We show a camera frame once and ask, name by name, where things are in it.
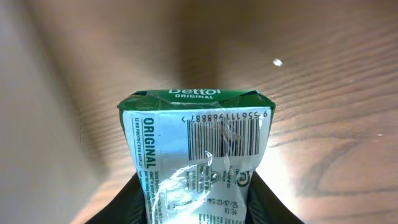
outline white label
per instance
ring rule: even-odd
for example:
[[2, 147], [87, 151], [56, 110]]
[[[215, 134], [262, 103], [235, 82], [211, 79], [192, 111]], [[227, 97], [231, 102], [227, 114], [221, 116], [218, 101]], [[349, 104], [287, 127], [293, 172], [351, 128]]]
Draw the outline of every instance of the white label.
[[148, 223], [244, 223], [270, 108], [125, 111]]

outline black object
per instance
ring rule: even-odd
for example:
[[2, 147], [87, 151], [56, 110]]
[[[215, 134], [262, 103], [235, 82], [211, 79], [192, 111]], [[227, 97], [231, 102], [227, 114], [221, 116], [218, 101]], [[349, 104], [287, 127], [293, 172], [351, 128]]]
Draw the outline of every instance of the black object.
[[[87, 224], [147, 224], [144, 194], [137, 174]], [[303, 224], [254, 172], [248, 195], [246, 224]]]

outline plastic wrapper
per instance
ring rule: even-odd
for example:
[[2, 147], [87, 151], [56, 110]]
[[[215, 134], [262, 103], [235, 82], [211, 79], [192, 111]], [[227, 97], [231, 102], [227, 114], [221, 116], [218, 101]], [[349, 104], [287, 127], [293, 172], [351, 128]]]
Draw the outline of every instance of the plastic wrapper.
[[149, 90], [118, 108], [147, 223], [245, 223], [271, 100], [252, 90]]

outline barcode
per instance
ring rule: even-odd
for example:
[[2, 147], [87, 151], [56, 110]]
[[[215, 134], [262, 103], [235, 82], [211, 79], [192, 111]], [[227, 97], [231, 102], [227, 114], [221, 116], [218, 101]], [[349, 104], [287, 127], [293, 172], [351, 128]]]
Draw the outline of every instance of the barcode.
[[234, 220], [232, 218], [219, 217], [216, 215], [209, 214], [199, 214], [199, 223], [200, 224], [242, 224], [243, 221]]
[[189, 160], [259, 154], [259, 119], [187, 122]]

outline soap wrapper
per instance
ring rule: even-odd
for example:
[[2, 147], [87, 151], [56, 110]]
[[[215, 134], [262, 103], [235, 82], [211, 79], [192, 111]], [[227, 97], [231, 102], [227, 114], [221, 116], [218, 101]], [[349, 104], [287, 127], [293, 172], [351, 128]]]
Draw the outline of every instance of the soap wrapper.
[[273, 102], [250, 90], [149, 90], [118, 107], [148, 223], [245, 222]]

